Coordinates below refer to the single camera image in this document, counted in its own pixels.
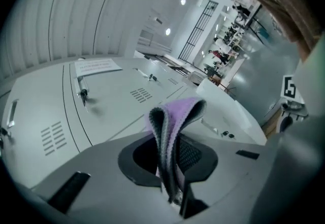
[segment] ceiling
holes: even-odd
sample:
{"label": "ceiling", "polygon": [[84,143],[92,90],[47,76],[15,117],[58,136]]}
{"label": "ceiling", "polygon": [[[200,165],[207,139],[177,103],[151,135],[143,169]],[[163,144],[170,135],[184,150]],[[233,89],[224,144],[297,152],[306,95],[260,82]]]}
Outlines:
{"label": "ceiling", "polygon": [[[169,47],[191,4],[193,3],[188,0],[184,6],[181,5],[180,0],[153,0],[143,30],[151,33],[153,41]],[[155,20],[156,17],[162,21],[162,24]],[[171,29],[168,37],[165,34],[167,28]]]}

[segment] corrugated panel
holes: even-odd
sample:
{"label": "corrugated panel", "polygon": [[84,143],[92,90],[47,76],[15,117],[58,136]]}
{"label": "corrugated panel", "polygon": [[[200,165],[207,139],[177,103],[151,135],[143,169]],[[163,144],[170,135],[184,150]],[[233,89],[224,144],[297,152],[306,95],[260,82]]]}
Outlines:
{"label": "corrugated panel", "polygon": [[133,53],[148,4],[148,0],[17,0],[0,34],[0,81],[61,58]]}

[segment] vent slot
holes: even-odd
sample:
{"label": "vent slot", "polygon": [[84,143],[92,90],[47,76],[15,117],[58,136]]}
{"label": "vent slot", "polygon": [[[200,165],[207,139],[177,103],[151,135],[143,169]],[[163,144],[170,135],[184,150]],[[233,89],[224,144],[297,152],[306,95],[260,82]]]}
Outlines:
{"label": "vent slot", "polygon": [[61,121],[41,130],[41,140],[45,156],[59,150],[67,144]]}
{"label": "vent slot", "polygon": [[176,80],[174,80],[172,78],[168,79],[168,81],[171,82],[171,83],[173,83],[174,85],[177,85],[178,84],[178,81],[176,81]]}
{"label": "vent slot", "polygon": [[146,91],[144,88],[139,88],[137,90],[133,90],[130,94],[137,100],[139,103],[143,103],[146,100],[152,98],[152,95]]}

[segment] black strip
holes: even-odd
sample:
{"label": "black strip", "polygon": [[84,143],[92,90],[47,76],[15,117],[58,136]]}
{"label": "black strip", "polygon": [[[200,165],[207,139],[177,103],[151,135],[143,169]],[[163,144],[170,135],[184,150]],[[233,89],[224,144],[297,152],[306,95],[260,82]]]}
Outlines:
{"label": "black strip", "polygon": [[106,141],[109,141],[111,139],[113,139],[114,137],[116,137],[118,134],[120,134],[121,132],[123,132],[125,129],[127,129],[130,125],[134,124],[135,122],[137,122],[142,116],[138,117],[136,120],[134,120],[133,122],[131,122],[130,124],[128,124],[126,127],[124,127],[123,129],[121,129],[119,132],[117,132],[116,134],[112,135],[109,139],[107,139]]}
{"label": "black strip", "polygon": [[49,138],[51,138],[51,136],[49,136],[49,137],[47,137],[47,138],[44,138],[44,139],[42,140],[42,142],[46,141],[46,140],[49,139]]}
{"label": "black strip", "polygon": [[53,147],[53,145],[50,145],[49,147],[44,148],[44,151],[50,149],[51,147]]}
{"label": "black strip", "polygon": [[45,132],[46,130],[49,130],[49,129],[50,129],[50,128],[48,127],[48,128],[46,128],[46,129],[42,130],[41,133],[42,133],[42,132]]}
{"label": "black strip", "polygon": [[91,141],[90,141],[90,139],[89,139],[89,137],[88,137],[88,135],[87,135],[87,133],[86,133],[86,130],[85,130],[85,128],[83,127],[83,124],[82,124],[82,122],[81,122],[81,119],[80,119],[80,116],[79,116],[79,113],[78,113],[78,109],[77,109],[77,106],[76,106],[76,101],[75,101],[75,96],[73,95],[73,90],[72,90],[72,82],[71,82],[71,63],[69,64],[69,71],[70,71],[70,86],[71,86],[71,94],[72,94],[72,97],[73,97],[73,102],[75,103],[75,107],[76,107],[76,111],[77,111],[77,115],[78,115],[78,118],[79,118],[79,121],[80,121],[80,124],[81,124],[81,126],[82,126],[82,129],[84,130],[84,132],[85,132],[85,135],[86,135],[86,137],[88,138],[88,141],[90,142],[90,144],[91,144],[91,146],[92,146],[92,143],[91,143]]}
{"label": "black strip", "polygon": [[47,146],[49,143],[52,143],[52,140],[47,141],[45,144],[43,144],[43,146]]}
{"label": "black strip", "polygon": [[6,95],[6,94],[8,94],[8,93],[10,93],[10,92],[11,92],[11,90],[9,90],[9,91],[5,92],[4,94],[2,94],[2,95],[0,96],[0,99],[1,99],[4,95]]}
{"label": "black strip", "polygon": [[41,137],[45,137],[45,136],[47,136],[49,133],[50,133],[50,131],[49,131],[49,132],[46,132],[45,134],[42,134]]}
{"label": "black strip", "polygon": [[58,123],[53,124],[52,127],[54,127],[54,126],[56,126],[56,125],[58,125],[60,123],[61,123],[61,121],[59,121]]}
{"label": "black strip", "polygon": [[63,136],[64,134],[62,133],[61,135],[58,135],[57,137],[54,137],[54,140],[60,138],[61,136]]}
{"label": "black strip", "polygon": [[179,89],[177,89],[176,91],[174,91],[173,93],[171,93],[166,99],[168,99],[171,95],[173,95],[174,93],[176,93],[177,91],[179,91],[182,87],[184,87],[184,86],[181,86]]}
{"label": "black strip", "polygon": [[236,154],[241,155],[243,157],[251,158],[256,160],[259,157],[259,153],[253,153],[245,150],[238,150]]}
{"label": "black strip", "polygon": [[67,143],[64,143],[64,144],[59,145],[59,146],[56,148],[56,150],[59,149],[59,148],[61,148],[61,147],[63,147],[63,146],[66,145],[66,144],[67,144]]}
{"label": "black strip", "polygon": [[49,154],[53,153],[55,150],[51,150],[48,153],[45,154],[45,156],[48,156]]}
{"label": "black strip", "polygon": [[60,133],[60,132],[62,132],[62,131],[63,131],[63,129],[61,129],[61,130],[55,132],[55,133],[53,134],[53,136],[56,135],[56,134],[58,134],[58,133]]}
{"label": "black strip", "polygon": [[64,141],[65,139],[66,139],[66,138],[64,137],[64,138],[62,138],[61,140],[55,142],[55,144],[57,145],[58,143],[61,143],[61,142]]}
{"label": "black strip", "polygon": [[75,142],[75,145],[76,145],[76,148],[78,149],[78,152],[80,152],[78,146],[77,146],[77,143],[75,141],[75,138],[73,137],[73,134],[72,134],[72,131],[71,131],[71,128],[70,128],[70,124],[69,124],[69,120],[68,120],[68,116],[67,116],[67,110],[66,110],[66,103],[64,101],[64,87],[63,87],[63,84],[64,84],[64,65],[63,65],[63,69],[62,69],[62,96],[63,96],[63,106],[64,106],[64,112],[66,114],[66,119],[67,119],[67,123],[68,123],[68,127],[69,127],[69,130],[70,130],[70,133],[71,133],[71,136],[72,136],[72,139],[73,141]]}
{"label": "black strip", "polygon": [[59,129],[60,127],[62,127],[62,125],[57,126],[56,128],[52,129],[52,131]]}
{"label": "black strip", "polygon": [[50,198],[48,204],[62,213],[66,213],[90,175],[76,172],[63,186]]}
{"label": "black strip", "polygon": [[96,29],[95,29],[95,35],[94,35],[94,37],[93,37],[92,54],[93,54],[93,52],[94,52],[94,50],[95,50],[95,40],[96,40],[97,27],[98,27],[98,23],[99,23],[99,21],[100,21],[101,13],[102,13],[103,7],[104,7],[104,5],[105,5],[105,2],[106,2],[106,0],[103,1],[103,5],[102,5],[102,7],[101,7],[101,11],[100,11],[100,14],[99,14],[99,16],[98,16],[98,20],[97,20]]}

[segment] black opening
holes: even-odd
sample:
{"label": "black opening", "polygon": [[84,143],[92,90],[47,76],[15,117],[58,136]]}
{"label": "black opening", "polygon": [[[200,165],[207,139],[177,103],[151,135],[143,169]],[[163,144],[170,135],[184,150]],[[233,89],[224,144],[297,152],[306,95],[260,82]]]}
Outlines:
{"label": "black opening", "polygon": [[158,165],[158,149],[156,140],[149,139],[142,145],[139,145],[133,153],[135,163],[149,173],[156,174]]}

